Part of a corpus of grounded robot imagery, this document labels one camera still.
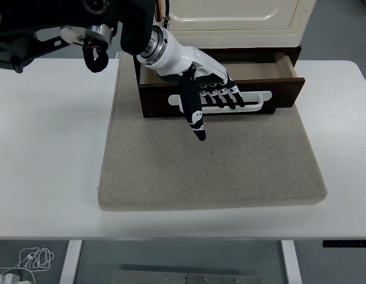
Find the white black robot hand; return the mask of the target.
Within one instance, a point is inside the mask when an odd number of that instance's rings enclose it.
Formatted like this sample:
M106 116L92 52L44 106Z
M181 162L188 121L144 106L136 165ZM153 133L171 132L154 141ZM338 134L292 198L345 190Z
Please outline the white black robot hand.
M200 141L206 139L202 97L213 98L221 108L225 102L231 109L245 105L222 64L195 47L183 46L163 27L153 27L149 43L137 59L162 80L178 84L186 121Z

